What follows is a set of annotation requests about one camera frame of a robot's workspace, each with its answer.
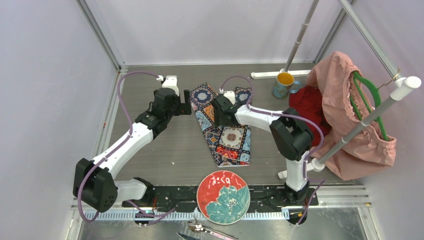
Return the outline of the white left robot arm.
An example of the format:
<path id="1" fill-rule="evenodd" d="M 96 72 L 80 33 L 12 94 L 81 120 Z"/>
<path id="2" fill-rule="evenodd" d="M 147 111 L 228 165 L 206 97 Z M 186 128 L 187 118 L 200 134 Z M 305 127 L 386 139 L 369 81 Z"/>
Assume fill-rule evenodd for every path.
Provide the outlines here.
<path id="1" fill-rule="evenodd" d="M 185 89 L 183 94 L 184 102 L 181 102 L 180 96 L 172 88 L 155 90 L 149 109 L 135 119 L 119 140 L 93 159 L 82 158 L 78 161 L 73 195 L 80 211 L 83 204 L 104 213 L 116 202 L 135 200 L 142 207 L 153 202 L 153 187 L 148 181 L 140 177 L 116 180 L 116 176 L 139 150 L 168 127 L 174 116 L 192 113 L 190 91 Z"/>

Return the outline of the colourful patterned placemat cloth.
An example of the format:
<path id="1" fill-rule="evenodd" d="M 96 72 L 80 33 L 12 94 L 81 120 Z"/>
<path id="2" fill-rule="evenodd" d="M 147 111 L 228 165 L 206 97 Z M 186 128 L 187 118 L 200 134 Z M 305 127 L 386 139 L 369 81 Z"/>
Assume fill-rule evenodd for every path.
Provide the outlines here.
<path id="1" fill-rule="evenodd" d="M 190 92 L 190 103 L 205 137 L 212 159 L 219 168 L 249 166 L 251 163 L 251 127 L 214 126 L 212 100 L 218 94 L 205 83 Z"/>

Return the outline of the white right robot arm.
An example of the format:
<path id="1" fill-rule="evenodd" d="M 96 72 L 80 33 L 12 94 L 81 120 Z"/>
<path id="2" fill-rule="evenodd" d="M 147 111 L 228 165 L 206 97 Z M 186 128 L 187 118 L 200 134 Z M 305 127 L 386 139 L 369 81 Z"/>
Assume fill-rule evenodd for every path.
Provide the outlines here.
<path id="1" fill-rule="evenodd" d="M 246 102 L 232 103 L 223 94 L 215 97 L 211 105 L 214 125 L 217 127 L 248 125 L 272 134 L 275 145 L 286 162 L 283 198 L 290 204 L 300 204 L 305 199 L 310 185 L 307 179 L 306 158 L 314 139 L 306 120 L 298 116 L 293 108 L 271 111 L 248 105 Z"/>

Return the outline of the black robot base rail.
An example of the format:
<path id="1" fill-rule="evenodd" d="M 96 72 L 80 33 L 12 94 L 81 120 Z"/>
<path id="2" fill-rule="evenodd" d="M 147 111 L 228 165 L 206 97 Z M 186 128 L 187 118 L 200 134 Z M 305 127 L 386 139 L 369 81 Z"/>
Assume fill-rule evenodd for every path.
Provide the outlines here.
<path id="1" fill-rule="evenodd" d="M 311 200 L 311 206 L 319 204 L 314 187 L 309 187 L 305 194 L 295 199 L 288 196 L 284 185 L 249 185 L 250 204 L 248 213 L 279 212 L 283 207 L 303 208 Z M 142 199 L 132 202 L 140 208 L 153 207 L 159 212 L 168 212 L 172 208 L 178 213 L 190 213 L 197 208 L 197 185 L 163 185 L 150 186 Z"/>

